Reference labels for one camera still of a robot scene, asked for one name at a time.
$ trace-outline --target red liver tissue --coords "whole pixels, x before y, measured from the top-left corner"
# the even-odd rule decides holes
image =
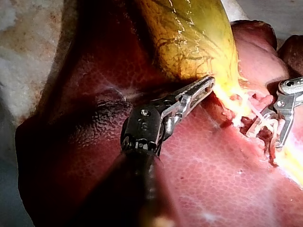
[[[59,226],[74,214],[118,155],[137,97],[169,89],[126,8],[122,0],[85,4],[44,113],[17,130],[20,194],[36,226]],[[262,109],[276,82],[288,78],[275,36],[259,22],[235,24],[233,32],[241,73],[256,93],[251,101]],[[162,147],[188,226],[302,226],[302,191],[270,166],[264,143],[245,138],[222,111],[209,97]]]

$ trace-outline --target screw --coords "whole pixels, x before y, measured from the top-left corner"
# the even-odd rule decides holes
[[[294,82],[293,82],[293,81],[288,81],[288,82],[286,83],[286,86],[288,86],[288,87],[291,87],[292,85],[294,85]]]
[[[282,107],[282,106],[284,106],[285,104],[284,104],[283,101],[278,101],[278,102],[277,102],[277,105],[278,105],[279,107]]]
[[[174,103],[172,101],[170,101],[170,100],[165,100],[163,102],[163,104],[166,105],[166,106],[172,106]]]
[[[213,88],[214,84],[212,83],[209,87],[205,88],[204,91],[205,92],[210,92],[210,90]]]
[[[149,117],[151,115],[151,112],[149,110],[142,109],[141,115],[144,117]]]

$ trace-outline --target metal grasper tip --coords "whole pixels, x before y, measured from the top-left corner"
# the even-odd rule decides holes
[[[182,119],[211,94],[214,83],[214,77],[207,75],[164,98],[151,101],[151,105],[155,106],[161,114],[165,127],[163,141],[172,135],[175,126]]]
[[[211,94],[214,83],[214,77],[208,75],[172,93],[175,99],[180,102],[178,114],[181,118],[185,118],[203,99]]]
[[[282,119],[284,120],[284,125],[281,128],[279,133],[279,138],[276,141],[276,148],[281,148],[284,146],[286,139],[289,135],[290,129],[293,125],[294,119],[294,104],[295,98],[292,95],[284,95],[278,93],[277,101],[269,107],[265,108],[262,112],[262,118],[265,120],[268,119]],[[258,117],[252,126],[246,132],[247,137],[256,137],[259,131],[267,126],[269,129],[271,126],[266,121],[263,121],[260,117]]]

